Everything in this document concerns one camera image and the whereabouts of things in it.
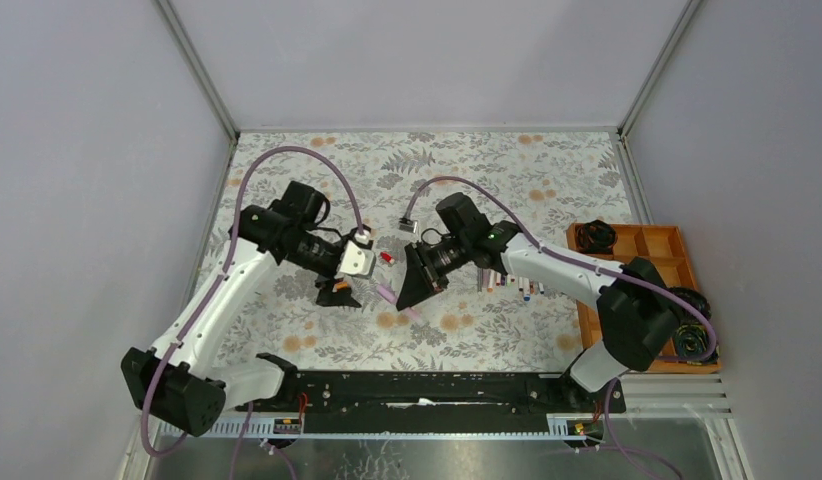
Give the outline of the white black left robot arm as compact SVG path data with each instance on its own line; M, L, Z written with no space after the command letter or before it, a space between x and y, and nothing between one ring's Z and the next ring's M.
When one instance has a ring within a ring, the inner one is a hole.
M284 262L316 274L318 305L359 307L346 282L372 273L372 232L353 228L335 242L317 236L329 210L324 194L292 181L269 206L240 211L214 275L147 350L130 348L123 357L121 371L138 409L198 437L222 412L250 401L275 411L294 404L293 365L260 354L216 368L214 356L248 295Z

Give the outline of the pink highlighter cap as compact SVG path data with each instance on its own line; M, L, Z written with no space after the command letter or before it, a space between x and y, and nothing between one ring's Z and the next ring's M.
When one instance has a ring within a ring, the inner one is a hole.
M395 304L396 303L396 294L385 285L379 284L375 287L376 292L388 303Z

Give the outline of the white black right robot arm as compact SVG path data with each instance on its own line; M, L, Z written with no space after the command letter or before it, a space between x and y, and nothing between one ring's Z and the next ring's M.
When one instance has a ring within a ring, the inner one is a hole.
M441 241L409 243L398 310L414 307L446 290L449 273L468 263L537 281L594 308L601 338L567 368L562 402L584 412L613 378L649 369L681 324L683 310L667 298L655 266L636 257L627 264L573 250L533 245L515 223L491 223L463 193L441 200L436 212L447 228Z

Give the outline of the pink highlighter marker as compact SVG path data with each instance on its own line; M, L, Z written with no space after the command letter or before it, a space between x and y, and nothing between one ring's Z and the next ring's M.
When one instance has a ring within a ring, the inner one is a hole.
M405 313L405 314L406 314L409 318L411 318L412 320L415 320L415 321L422 321L422 320L423 320L422 315L421 315L419 312L417 312L417 311L416 311L414 308L412 308L412 307L409 307L409 308L404 309L404 310L403 310L403 312L404 312L404 313Z

